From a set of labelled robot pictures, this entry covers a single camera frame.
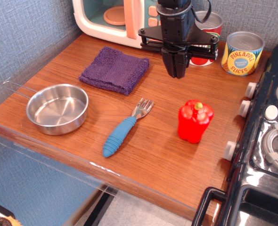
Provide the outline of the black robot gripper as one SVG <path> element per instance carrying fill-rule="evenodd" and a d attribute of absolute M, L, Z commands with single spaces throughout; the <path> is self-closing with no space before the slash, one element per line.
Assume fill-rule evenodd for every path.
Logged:
<path fill-rule="evenodd" d="M 138 35 L 142 38 L 141 46 L 153 50 L 161 48 L 161 55 L 168 74 L 181 79 L 192 57 L 215 60 L 219 38 L 200 30 L 195 20 L 204 23 L 212 12 L 209 6 L 201 18 L 193 6 L 156 6 L 160 16 L 158 26 L 141 28 Z M 177 53 L 174 64 L 174 53 Z"/>

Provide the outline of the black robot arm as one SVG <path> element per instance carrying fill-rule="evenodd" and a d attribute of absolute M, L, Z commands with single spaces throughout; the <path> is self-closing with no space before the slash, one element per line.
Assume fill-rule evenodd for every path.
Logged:
<path fill-rule="evenodd" d="M 160 16 L 158 26 L 141 28 L 142 49 L 159 52 L 168 74 L 181 79 L 192 57 L 215 60 L 219 38 L 196 25 L 210 17 L 211 8 L 199 19 L 190 0 L 159 0 L 156 11 Z"/>

